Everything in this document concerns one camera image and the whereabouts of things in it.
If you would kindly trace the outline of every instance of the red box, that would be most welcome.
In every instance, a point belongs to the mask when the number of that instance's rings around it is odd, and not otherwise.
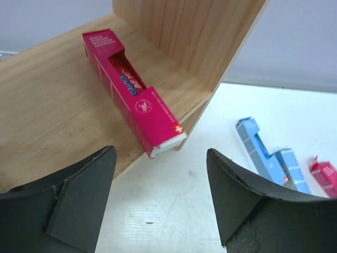
[[[315,157],[310,172],[330,198],[337,198],[337,171],[330,162],[318,162]]]
[[[155,88],[146,87],[111,30],[83,34],[87,57],[148,156],[178,146],[184,129]]]

